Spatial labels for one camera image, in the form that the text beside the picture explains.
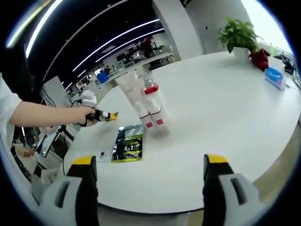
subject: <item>green leaves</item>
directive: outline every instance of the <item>green leaves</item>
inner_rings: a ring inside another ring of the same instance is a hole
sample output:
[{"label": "green leaves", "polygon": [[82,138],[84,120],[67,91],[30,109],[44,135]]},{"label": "green leaves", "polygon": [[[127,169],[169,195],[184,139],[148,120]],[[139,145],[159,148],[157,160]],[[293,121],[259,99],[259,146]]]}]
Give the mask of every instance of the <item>green leaves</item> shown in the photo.
[{"label": "green leaves", "polygon": [[234,20],[231,17],[226,17],[228,21],[224,28],[220,28],[217,32],[219,41],[227,49],[229,53],[233,51],[234,47],[248,48],[251,52],[257,50],[256,37],[253,25],[250,22],[242,22]]}]

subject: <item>window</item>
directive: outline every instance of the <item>window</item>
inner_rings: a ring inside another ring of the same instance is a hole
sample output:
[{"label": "window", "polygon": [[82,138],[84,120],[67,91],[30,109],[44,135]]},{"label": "window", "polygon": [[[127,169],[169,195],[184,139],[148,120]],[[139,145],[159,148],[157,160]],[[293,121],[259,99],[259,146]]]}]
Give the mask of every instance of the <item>window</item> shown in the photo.
[{"label": "window", "polygon": [[262,38],[257,38],[257,41],[272,44],[293,55],[285,35],[273,16],[257,0],[241,0],[241,2],[250,16],[255,33]]}]

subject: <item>red label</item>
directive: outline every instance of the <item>red label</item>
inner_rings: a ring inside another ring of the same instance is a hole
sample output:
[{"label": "red label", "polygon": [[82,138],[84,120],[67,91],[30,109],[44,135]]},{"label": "red label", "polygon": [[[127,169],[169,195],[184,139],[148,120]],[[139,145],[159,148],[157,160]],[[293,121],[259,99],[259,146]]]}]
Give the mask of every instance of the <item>red label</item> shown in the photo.
[{"label": "red label", "polygon": [[151,122],[147,123],[147,124],[146,124],[146,127],[147,127],[147,128],[152,127],[152,123],[151,123]]},{"label": "red label", "polygon": [[161,124],[163,124],[163,120],[162,120],[162,119],[159,119],[159,120],[156,121],[156,123],[157,123],[158,125],[161,125]]}]

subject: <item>potted plant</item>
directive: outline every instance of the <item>potted plant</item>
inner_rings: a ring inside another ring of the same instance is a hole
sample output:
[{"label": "potted plant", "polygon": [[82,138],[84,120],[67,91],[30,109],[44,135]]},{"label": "potted plant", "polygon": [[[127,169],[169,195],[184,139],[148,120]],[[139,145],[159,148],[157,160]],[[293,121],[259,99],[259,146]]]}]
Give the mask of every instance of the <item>potted plant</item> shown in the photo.
[{"label": "potted plant", "polygon": [[254,33],[253,25],[230,17],[226,17],[226,20],[227,25],[218,31],[220,42],[223,47],[227,47],[229,53],[234,52],[238,61],[249,62],[249,52],[253,53],[257,50],[256,37],[258,36]]}]

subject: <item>white pillar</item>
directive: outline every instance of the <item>white pillar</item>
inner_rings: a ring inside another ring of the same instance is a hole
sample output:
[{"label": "white pillar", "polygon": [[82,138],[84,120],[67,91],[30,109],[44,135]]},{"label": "white pillar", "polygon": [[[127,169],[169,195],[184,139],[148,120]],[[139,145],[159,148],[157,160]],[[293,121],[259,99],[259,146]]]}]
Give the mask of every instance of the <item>white pillar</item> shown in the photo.
[{"label": "white pillar", "polygon": [[45,97],[48,106],[53,105],[52,101],[55,103],[56,107],[71,106],[71,103],[67,97],[67,92],[65,91],[60,79],[57,76],[43,85],[41,94],[43,97]]},{"label": "white pillar", "polygon": [[180,0],[153,0],[153,8],[170,40],[176,60],[203,54],[200,38]]}]

